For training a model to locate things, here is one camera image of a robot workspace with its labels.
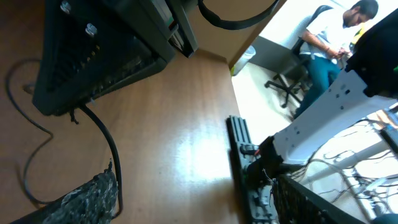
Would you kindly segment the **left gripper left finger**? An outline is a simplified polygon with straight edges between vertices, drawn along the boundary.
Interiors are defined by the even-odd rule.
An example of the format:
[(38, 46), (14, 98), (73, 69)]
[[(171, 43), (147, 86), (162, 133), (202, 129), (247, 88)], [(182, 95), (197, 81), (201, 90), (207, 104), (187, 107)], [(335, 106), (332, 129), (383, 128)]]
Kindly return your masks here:
[(109, 163), (87, 183), (11, 224), (111, 223), (119, 216), (118, 183), (112, 168)]

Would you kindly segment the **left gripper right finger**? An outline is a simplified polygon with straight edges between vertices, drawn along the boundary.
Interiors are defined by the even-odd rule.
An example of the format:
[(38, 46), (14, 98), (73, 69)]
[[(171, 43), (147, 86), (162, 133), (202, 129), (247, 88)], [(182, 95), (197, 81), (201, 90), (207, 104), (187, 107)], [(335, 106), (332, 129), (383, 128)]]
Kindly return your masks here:
[(272, 192), (280, 224), (362, 224), (286, 175), (275, 179)]

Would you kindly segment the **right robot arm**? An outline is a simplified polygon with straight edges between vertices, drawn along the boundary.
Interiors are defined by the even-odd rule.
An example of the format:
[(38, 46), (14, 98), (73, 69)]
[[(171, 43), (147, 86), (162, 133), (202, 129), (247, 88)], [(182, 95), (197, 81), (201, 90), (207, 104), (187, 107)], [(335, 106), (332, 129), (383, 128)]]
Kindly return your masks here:
[(397, 101), (397, 11), (358, 40), (337, 79), (288, 127), (259, 146), (260, 158), (244, 169), (252, 185), (307, 163), (333, 136)]

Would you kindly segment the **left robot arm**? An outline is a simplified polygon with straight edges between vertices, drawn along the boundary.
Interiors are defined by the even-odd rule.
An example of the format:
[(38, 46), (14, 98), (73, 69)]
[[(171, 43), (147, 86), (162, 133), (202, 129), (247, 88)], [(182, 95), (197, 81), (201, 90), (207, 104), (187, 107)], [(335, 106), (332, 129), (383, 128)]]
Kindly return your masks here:
[(197, 43), (178, 1), (167, 1), (174, 28), (163, 25), (148, 1), (47, 1), (44, 52), (33, 93), (46, 116), (82, 110), (99, 127), (112, 153), (107, 169), (68, 194), (19, 219), (20, 223), (109, 223), (123, 211), (123, 176), (116, 143), (88, 108), (97, 99), (161, 72), (174, 56), (171, 36), (183, 37), (182, 53)]

